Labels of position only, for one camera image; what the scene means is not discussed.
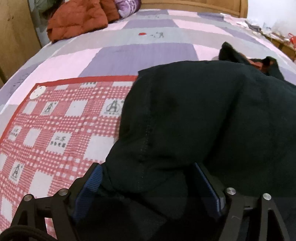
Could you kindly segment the red white checkered blanket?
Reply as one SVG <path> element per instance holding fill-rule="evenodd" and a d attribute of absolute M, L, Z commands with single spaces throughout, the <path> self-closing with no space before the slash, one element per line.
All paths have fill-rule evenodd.
<path fill-rule="evenodd" d="M 134 75 L 38 83 L 8 119 L 1 136 L 1 230 L 22 198 L 53 196 L 106 160 Z M 38 87 L 46 91 L 30 100 Z"/>

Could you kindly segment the wooden wardrobe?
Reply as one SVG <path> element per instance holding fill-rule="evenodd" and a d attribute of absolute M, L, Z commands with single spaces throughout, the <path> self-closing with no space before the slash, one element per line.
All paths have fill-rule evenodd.
<path fill-rule="evenodd" d="M 1 82 L 41 49 L 28 1 L 1 0 Z"/>

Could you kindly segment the wooden nightstand with drawers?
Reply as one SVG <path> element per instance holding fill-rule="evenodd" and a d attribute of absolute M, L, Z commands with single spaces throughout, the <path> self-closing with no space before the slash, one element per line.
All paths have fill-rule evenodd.
<path fill-rule="evenodd" d="M 295 47 L 289 39 L 286 40 L 283 36 L 275 34 L 263 34 L 263 36 L 283 52 L 283 54 L 287 55 L 291 61 L 295 62 Z"/>

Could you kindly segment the wooden bed headboard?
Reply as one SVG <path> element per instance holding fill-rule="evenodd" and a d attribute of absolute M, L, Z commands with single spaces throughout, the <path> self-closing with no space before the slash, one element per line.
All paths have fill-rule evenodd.
<path fill-rule="evenodd" d="M 246 18 L 248 0 L 143 0 L 141 9 L 224 13 L 238 18 Z"/>

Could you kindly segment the dark navy winter coat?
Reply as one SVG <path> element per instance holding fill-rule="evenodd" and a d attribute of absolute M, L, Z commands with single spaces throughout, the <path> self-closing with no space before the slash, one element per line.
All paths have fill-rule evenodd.
<path fill-rule="evenodd" d="M 295 240 L 295 85 L 272 59 L 259 70 L 226 50 L 138 73 L 79 240 L 218 240 L 225 219 L 201 167 L 274 197 Z"/>

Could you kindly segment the orange puffer jacket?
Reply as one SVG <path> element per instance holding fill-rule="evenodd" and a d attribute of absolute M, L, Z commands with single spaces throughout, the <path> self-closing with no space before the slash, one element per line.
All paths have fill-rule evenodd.
<path fill-rule="evenodd" d="M 60 5 L 48 20 L 47 35 L 55 43 L 107 28 L 119 18 L 114 1 L 70 0 Z"/>

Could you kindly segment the purple floral pillow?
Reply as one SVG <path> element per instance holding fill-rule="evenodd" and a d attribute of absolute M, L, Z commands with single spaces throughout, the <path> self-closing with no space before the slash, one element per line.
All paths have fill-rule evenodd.
<path fill-rule="evenodd" d="M 122 19 L 137 12 L 141 7 L 141 0 L 115 0 L 115 5 Z"/>

